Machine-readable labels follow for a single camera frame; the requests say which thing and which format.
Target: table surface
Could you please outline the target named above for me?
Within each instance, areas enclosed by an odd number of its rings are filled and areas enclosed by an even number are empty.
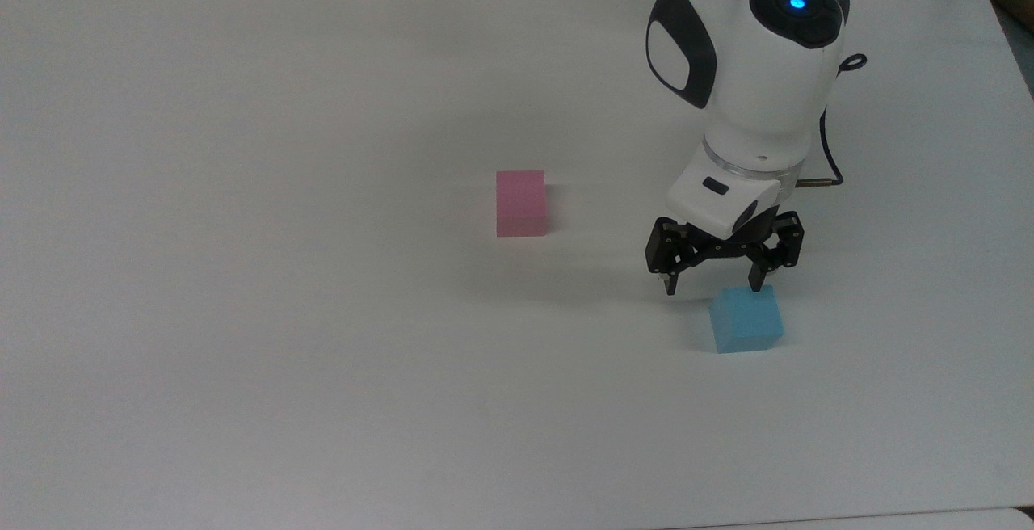
[[[742,354],[706,306],[744,261],[644,269],[703,124],[652,3],[0,0],[4,527],[1034,502],[1034,107],[987,0],[852,0],[847,183],[786,204],[787,335]],[[552,231],[495,239],[537,168]]]
[[[942,511],[723,526],[723,530],[1031,530],[1034,521],[1016,509]]]

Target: black cable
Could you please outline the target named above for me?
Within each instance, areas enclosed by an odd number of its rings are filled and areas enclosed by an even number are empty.
[[[869,63],[869,58],[865,58],[864,54],[856,53],[849,55],[847,59],[841,62],[840,67],[837,69],[837,74],[840,75],[844,71],[861,69],[866,63]],[[844,176],[840,173],[837,161],[833,160],[832,152],[829,151],[829,139],[826,137],[826,110],[822,111],[822,117],[819,118],[819,138],[822,141],[822,152],[826,155],[826,162],[829,163],[829,169],[832,170],[835,178],[802,178],[797,181],[795,187],[837,187],[839,184],[844,184]]]

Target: black object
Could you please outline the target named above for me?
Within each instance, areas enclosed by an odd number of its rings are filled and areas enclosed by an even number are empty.
[[[761,291],[765,276],[780,268],[797,266],[804,227],[795,211],[776,216],[779,207],[765,210],[748,221],[730,239],[717,239],[709,232],[691,224],[679,224],[668,217],[659,217],[653,223],[649,242],[646,242],[646,266],[651,273],[664,277],[664,287],[669,295],[675,294],[679,273],[696,268],[708,258],[750,257],[751,288]],[[779,237],[776,247],[765,246],[771,236]]]
[[[728,184],[722,184],[720,183],[720,181],[712,180],[711,177],[705,178],[704,186],[709,188],[709,190],[712,190],[713,192],[718,192],[718,194],[726,194],[726,192],[729,191]]]
[[[844,23],[837,0],[751,0],[751,12],[772,33],[810,50],[835,41]]]
[[[869,58],[865,58],[863,53],[849,55],[841,62],[837,74],[861,69],[866,63],[869,63]],[[844,176],[840,173],[837,161],[833,160],[832,152],[829,151],[829,139],[826,137],[826,110],[822,111],[822,117],[819,118],[819,138],[822,141],[822,152],[826,155],[826,162],[829,163],[829,169],[832,170],[834,178],[802,178],[797,180],[794,187],[837,187],[837,185],[844,184]]]
[[[678,94],[678,97],[702,108],[707,105],[707,100],[710,98],[711,89],[714,87],[714,73],[718,71],[718,56],[704,22],[690,0],[657,0],[657,3],[653,3],[653,10],[649,13],[649,25],[653,25],[655,21],[660,23],[674,39],[679,51],[690,62],[692,71],[682,89],[674,84],[668,84],[658,73],[653,61],[649,58],[649,31],[647,31],[646,62],[649,63],[650,71],[661,84]]]

